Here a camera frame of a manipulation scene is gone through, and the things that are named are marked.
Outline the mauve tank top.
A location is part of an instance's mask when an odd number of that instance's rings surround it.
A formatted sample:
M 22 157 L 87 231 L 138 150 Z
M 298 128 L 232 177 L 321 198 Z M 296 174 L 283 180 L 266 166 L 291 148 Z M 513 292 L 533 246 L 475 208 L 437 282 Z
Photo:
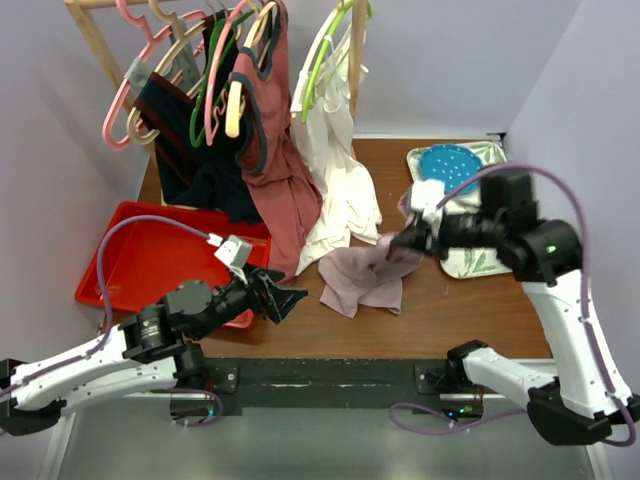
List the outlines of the mauve tank top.
M 325 287 L 320 302 L 348 318 L 361 305 L 400 314 L 403 278 L 421 266 L 424 256 L 392 249 L 393 238 L 385 234 L 373 246 L 340 247 L 321 258 L 318 271 Z

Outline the pink plastic hanger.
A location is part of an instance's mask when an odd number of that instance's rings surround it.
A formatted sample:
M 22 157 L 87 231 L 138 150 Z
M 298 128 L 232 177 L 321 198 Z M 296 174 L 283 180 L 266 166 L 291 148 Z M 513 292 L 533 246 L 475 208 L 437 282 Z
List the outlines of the pink plastic hanger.
M 214 143 L 215 136 L 220 128 L 221 117 L 226 112 L 227 107 L 227 90 L 222 88 L 221 96 L 215 92 L 218 70 L 227 45 L 227 38 L 232 31 L 234 22 L 244 13 L 244 8 L 251 10 L 249 15 L 256 14 L 258 4 L 255 1 L 242 0 L 231 10 L 229 16 L 222 23 L 222 30 L 219 33 L 218 41 L 213 50 L 213 58 L 209 62 L 210 69 L 206 82 L 204 101 L 204 140 L 208 147 Z

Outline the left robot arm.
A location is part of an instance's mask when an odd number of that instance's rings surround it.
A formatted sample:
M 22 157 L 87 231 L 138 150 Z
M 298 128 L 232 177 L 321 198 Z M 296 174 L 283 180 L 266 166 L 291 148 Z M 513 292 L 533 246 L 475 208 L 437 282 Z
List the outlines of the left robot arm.
M 2 433 L 39 433 L 133 393 L 196 393 L 219 406 L 198 342 L 246 312 L 283 321 L 308 292 L 280 285 L 281 276 L 253 267 L 223 287 L 190 280 L 93 341 L 38 362 L 2 361 Z

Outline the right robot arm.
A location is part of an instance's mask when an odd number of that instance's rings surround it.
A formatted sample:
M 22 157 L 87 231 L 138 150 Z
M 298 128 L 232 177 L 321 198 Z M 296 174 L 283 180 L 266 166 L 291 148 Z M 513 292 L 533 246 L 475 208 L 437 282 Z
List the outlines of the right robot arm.
M 390 244 L 444 258 L 454 248 L 489 248 L 533 305 L 556 374 L 508 359 L 472 340 L 448 351 L 445 384 L 459 393 L 486 387 L 526 411 L 537 433 L 555 446 L 602 442 L 628 447 L 638 438 L 639 397 L 620 374 L 590 290 L 587 227 L 539 215 L 534 168 L 498 165 L 472 177 L 480 205 L 447 212 L 457 190 L 433 179 L 413 183 L 401 202 L 405 229 Z

